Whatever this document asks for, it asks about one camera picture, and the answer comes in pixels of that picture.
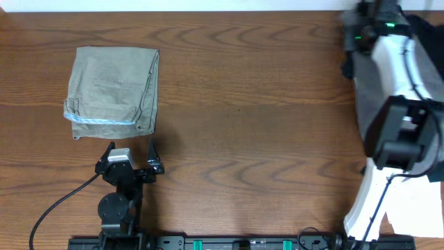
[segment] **white surface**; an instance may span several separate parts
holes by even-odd
[[[367,158],[366,173],[364,174],[364,179],[359,187],[356,201],[344,219],[345,231],[348,237],[352,236],[356,240],[363,240],[364,234],[370,223],[370,218],[373,216],[377,204],[379,203],[379,199],[381,198],[384,188],[386,187],[387,178],[392,174],[401,173],[401,169],[393,169],[390,167],[385,167],[382,170],[378,170],[375,162],[373,162],[373,159]],[[371,242],[372,240],[377,240],[379,238],[379,228],[381,226],[382,218],[386,213],[386,207],[388,205],[387,201],[390,201],[393,198],[392,188],[395,187],[400,181],[401,178],[393,179],[379,208],[378,214],[373,221],[373,225],[366,238],[367,242]]]
[[[387,218],[396,234],[444,237],[441,183],[426,176],[410,179],[394,188]]]
[[[385,97],[400,96],[410,100],[419,100],[416,93],[411,89],[411,83],[404,64],[404,44],[408,39],[402,35],[381,36],[375,44],[372,52],[372,59],[377,65],[379,75],[381,76],[382,89]],[[425,89],[424,83],[420,77],[418,66],[415,59],[415,41],[410,39],[407,44],[407,61],[416,84],[416,89],[424,98],[432,98]]]
[[[0,0],[6,12],[345,10],[358,0]],[[403,0],[404,10],[424,10],[429,0]],[[432,10],[444,10],[434,0]]]

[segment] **wooden table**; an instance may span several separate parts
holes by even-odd
[[[40,215],[94,175],[109,143],[73,140],[62,116],[81,46],[160,49],[155,137],[166,173],[146,186],[147,230],[341,229],[365,157],[352,82],[339,69],[338,12],[17,13],[3,17],[0,31],[0,249],[26,249]],[[143,167],[148,139],[116,143]],[[35,248],[97,235],[97,205],[109,192],[96,180],[62,203],[39,227]],[[382,232],[391,232],[387,222]]]

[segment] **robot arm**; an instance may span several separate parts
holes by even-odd
[[[424,160],[437,134],[432,112],[441,114],[443,105],[430,101],[430,110],[423,102],[432,96],[420,77],[415,40],[398,10],[398,1],[365,4],[358,11],[367,16],[366,24],[358,24],[351,31],[355,32],[360,53],[369,53],[377,66],[386,102],[367,130],[365,176],[344,226],[349,239],[372,242],[379,238],[386,201],[392,195],[388,189],[374,216],[387,180],[396,174],[408,174],[415,163]],[[393,179],[391,187],[397,185],[402,185],[402,179]],[[365,236],[371,219],[373,224]]]

